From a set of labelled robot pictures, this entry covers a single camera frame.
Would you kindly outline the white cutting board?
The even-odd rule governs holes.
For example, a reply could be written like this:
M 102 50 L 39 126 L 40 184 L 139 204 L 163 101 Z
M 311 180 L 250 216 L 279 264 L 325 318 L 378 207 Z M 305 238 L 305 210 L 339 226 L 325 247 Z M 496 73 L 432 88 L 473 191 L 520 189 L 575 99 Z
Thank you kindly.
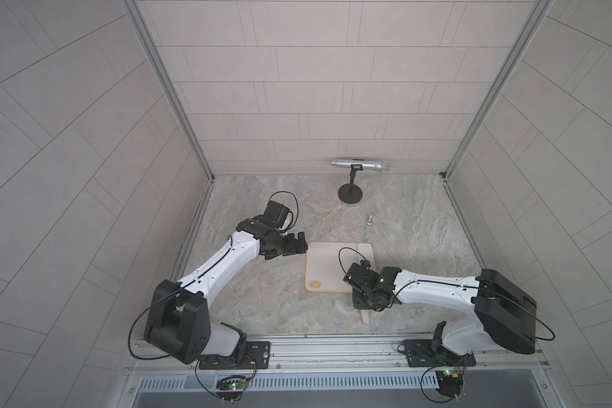
M 343 281 L 352 263 L 364 256 L 374 267 L 373 248 L 369 243 L 311 242 L 306 253 L 304 286 L 309 292 L 352 294 L 353 288 Z

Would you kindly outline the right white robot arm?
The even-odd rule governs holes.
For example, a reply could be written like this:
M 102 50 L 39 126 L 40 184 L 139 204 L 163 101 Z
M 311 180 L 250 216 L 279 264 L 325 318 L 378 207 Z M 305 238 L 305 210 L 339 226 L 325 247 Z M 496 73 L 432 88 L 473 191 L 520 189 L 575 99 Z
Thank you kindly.
M 422 275 L 398 267 L 375 272 L 362 253 L 369 248 L 317 242 L 309 259 L 325 277 L 348 285 L 353 306 L 363 316 L 397 304 L 430 304 L 464 313 L 460 321 L 436 326 L 428 353 L 437 360 L 493 345 L 521 355 L 535 352 L 537 303 L 496 270 L 467 277 Z

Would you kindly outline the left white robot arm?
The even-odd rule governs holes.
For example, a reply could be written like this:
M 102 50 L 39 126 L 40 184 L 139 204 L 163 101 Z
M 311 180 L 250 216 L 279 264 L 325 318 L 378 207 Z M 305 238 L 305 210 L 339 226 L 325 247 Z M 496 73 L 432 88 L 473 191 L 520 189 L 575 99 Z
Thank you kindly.
M 246 219 L 209 260 L 178 282 L 164 280 L 153 294 L 144 341 L 188 365 L 197 360 L 237 367 L 246 359 L 244 331 L 210 321 L 209 308 L 241 269 L 257 258 L 304 254 L 303 232 L 286 234 L 272 224 Z

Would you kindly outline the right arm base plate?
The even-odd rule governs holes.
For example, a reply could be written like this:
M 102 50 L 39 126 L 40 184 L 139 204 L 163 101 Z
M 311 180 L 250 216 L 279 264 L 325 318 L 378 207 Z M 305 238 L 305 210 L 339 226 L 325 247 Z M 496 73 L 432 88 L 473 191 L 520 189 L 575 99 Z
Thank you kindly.
M 397 346 L 397 351 L 406 357 L 408 367 L 475 367 L 476 358 L 467 353 L 456 355 L 442 346 L 434 346 L 433 340 L 407 339 Z

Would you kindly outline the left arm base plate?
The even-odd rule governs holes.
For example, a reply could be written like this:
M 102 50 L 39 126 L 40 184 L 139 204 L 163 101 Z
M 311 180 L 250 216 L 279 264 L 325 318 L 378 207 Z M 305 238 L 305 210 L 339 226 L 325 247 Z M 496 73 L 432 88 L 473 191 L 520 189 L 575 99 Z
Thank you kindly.
M 200 370 L 266 370 L 272 343 L 267 341 L 247 341 L 243 350 L 238 347 L 232 356 L 204 355 L 198 361 Z

